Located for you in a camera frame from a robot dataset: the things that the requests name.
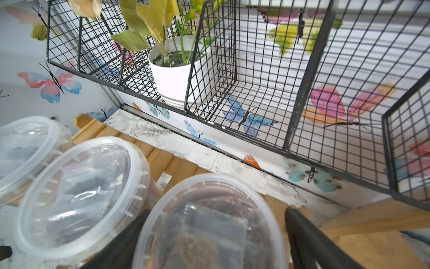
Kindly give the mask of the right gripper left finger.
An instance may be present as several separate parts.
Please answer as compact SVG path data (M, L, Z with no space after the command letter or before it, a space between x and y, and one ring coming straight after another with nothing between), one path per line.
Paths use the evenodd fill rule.
M151 210L144 210L81 269L131 269L140 232Z

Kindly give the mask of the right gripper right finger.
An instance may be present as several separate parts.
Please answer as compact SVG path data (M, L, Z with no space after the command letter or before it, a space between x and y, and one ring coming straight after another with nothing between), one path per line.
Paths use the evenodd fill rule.
M298 209L284 213L286 231L296 269L361 269L362 266L342 251Z

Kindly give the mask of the two-tier bamboo slat shelf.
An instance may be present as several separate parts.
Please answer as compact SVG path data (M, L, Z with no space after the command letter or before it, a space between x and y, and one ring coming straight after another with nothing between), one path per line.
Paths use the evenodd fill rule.
M317 195L211 150L134 116L100 122L80 114L74 124L74 143L115 136L138 146L146 156L151 177L164 191L203 173L221 172L243 180L269 205L280 226L287 208L297 208L314 224L344 212L344 208ZM344 235L335 243L367 269L424 269L424 261L399 232Z

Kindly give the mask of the clear tub purple seeds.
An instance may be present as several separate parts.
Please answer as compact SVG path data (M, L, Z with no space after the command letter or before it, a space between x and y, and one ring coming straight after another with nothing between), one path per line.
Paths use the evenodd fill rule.
M73 265L100 252L161 195L135 144L91 139L62 153L33 181L18 208L15 242L30 256Z

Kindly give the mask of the clear tub red seeds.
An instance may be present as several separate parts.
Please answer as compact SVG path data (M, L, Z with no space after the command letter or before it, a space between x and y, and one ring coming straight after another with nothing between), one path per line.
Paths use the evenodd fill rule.
M283 234L265 199L224 174L192 176L149 213L135 269L286 269Z

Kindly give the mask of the clear tub dark seeds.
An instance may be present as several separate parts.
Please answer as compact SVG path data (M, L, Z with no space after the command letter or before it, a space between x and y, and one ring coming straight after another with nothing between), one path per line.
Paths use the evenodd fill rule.
M71 131L43 116L1 127L1 206L19 199L36 177L73 145Z

